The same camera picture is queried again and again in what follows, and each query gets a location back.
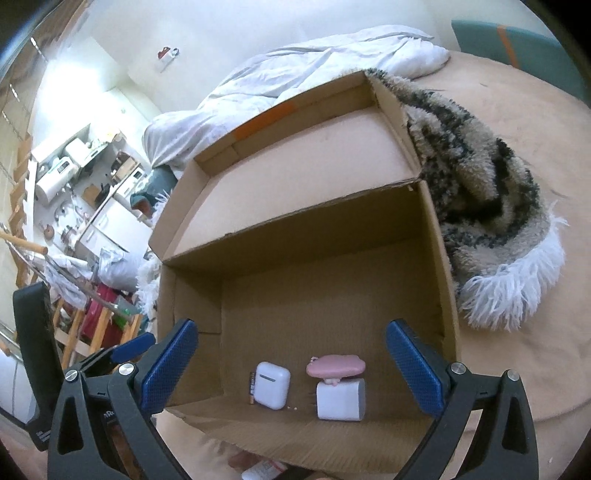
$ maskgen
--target white fur fringe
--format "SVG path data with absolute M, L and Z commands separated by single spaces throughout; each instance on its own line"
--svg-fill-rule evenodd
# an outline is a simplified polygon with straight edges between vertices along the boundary
M 471 327 L 517 330 L 535 313 L 564 265 L 560 225 L 568 223 L 550 212 L 550 230 L 538 245 L 512 264 L 500 265 L 495 275 L 472 277 L 464 284 L 459 309 Z
M 161 193 L 157 197 L 158 202 L 154 206 L 154 213 L 152 214 L 152 225 L 156 225 L 160 215 L 170 198 L 169 195 Z M 160 267 L 162 262 L 154 255 L 150 254 L 148 261 L 144 262 L 138 269 L 138 305 L 142 313 L 147 315 L 150 321 L 156 317 L 154 306 L 158 300 L 158 293 L 160 292 Z

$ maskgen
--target cardboard box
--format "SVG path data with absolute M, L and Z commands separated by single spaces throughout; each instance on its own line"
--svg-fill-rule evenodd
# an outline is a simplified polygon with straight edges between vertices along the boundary
M 449 262 L 406 118 L 362 72 L 262 113 L 196 157 L 150 240 L 164 261 L 158 335 L 199 348 L 172 398 L 189 424 L 310 469 L 396 472 L 425 434 L 385 346 L 404 318 L 457 358 Z M 312 356 L 366 362 L 366 417 L 316 418 Z M 261 361 L 291 371 L 281 411 L 248 404 Z

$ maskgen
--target orange tape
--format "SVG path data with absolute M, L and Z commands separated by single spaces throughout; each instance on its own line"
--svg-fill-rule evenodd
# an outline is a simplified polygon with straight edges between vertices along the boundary
M 281 102 L 279 105 L 275 105 L 269 110 L 257 115 L 252 120 L 249 120 L 245 124 L 242 124 L 237 129 L 234 130 L 233 135 L 234 138 L 238 140 L 243 140 L 246 137 L 250 137 L 252 134 L 262 130 L 269 125 L 274 124 L 278 120 L 290 115 L 291 113 L 297 110 L 296 104 L 290 100 L 286 102 Z
M 509 62 L 511 63 L 511 66 L 515 67 L 516 69 L 520 69 L 519 62 L 517 61 L 517 55 L 515 54 L 515 50 L 513 50 L 513 45 L 511 45 L 509 37 L 507 37 L 506 25 L 497 25 L 496 32 L 499 34 L 499 37 L 503 42 L 503 46 L 505 47 L 505 51 L 507 52 L 507 56 L 509 57 Z

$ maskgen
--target metal screw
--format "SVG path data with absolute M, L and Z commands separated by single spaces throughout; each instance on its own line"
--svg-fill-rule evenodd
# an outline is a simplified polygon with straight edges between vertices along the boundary
M 129 375 L 132 371 L 134 371 L 133 364 L 123 364 L 119 367 L 119 373 L 121 375 Z
M 466 373 L 466 365 L 461 364 L 460 362 L 453 362 L 452 372 L 454 372 L 456 375 L 463 375 Z
M 78 371 L 77 370 L 68 370 L 66 372 L 66 381 L 73 382 L 76 378 L 78 378 Z
M 515 370 L 507 370 L 507 377 L 509 377 L 509 380 L 513 380 L 513 382 L 517 382 L 520 379 L 519 373 Z

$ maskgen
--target fluffy blanket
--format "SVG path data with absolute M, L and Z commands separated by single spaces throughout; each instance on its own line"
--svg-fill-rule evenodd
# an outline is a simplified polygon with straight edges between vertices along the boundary
M 524 162 L 470 112 L 383 70 L 405 106 L 470 325 L 507 330 L 532 315 L 564 264 L 558 226 Z

